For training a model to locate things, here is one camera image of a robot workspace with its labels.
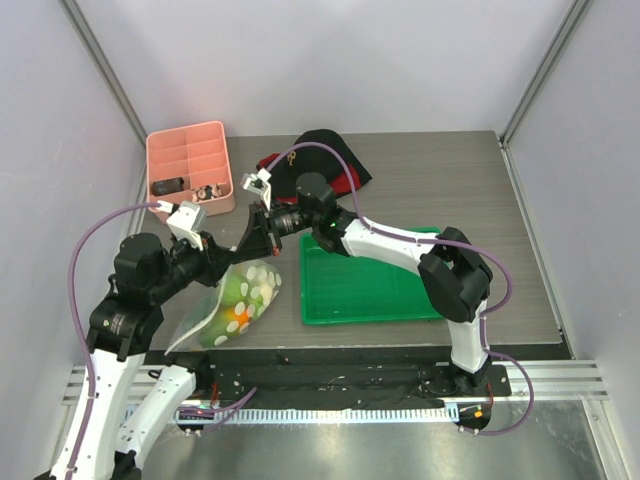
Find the clear zip top bag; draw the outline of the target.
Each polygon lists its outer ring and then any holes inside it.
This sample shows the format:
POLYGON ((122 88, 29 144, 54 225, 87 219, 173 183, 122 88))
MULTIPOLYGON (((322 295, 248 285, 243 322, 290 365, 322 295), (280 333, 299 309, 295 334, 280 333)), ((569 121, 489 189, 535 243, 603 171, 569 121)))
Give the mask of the clear zip top bag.
POLYGON ((167 355, 214 349, 247 332, 280 291, 282 277, 262 260, 236 264, 183 317, 167 355))

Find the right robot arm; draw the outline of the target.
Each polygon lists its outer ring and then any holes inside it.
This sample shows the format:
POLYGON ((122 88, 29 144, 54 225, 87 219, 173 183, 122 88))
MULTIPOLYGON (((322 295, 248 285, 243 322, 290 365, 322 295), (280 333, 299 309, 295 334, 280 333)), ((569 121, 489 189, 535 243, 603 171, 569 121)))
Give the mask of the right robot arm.
POLYGON ((480 316, 493 274, 460 231, 448 228, 420 237, 372 223, 339 206, 330 185, 317 173, 298 178, 295 204, 275 204, 270 178, 265 169, 242 178, 242 188, 260 199, 249 208, 250 219, 235 249, 237 260, 275 256, 282 237, 308 229, 327 253, 376 260, 418 276, 431 306, 448 325, 453 386, 472 395, 486 385, 491 360, 480 316))

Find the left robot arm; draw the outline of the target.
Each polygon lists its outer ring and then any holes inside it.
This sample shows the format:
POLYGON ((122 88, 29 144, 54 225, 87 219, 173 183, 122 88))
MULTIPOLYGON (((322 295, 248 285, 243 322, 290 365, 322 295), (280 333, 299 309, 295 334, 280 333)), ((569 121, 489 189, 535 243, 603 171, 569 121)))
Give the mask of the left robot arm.
POLYGON ((262 256, 243 245, 217 245, 207 232, 201 246, 174 240, 166 250, 152 233, 123 240, 110 290, 80 333, 86 369, 74 418, 44 479, 138 479, 165 424, 188 397, 205 397, 213 375, 205 360, 175 359, 129 419, 129 391, 164 320, 162 306, 197 282, 215 286, 230 266, 262 256))

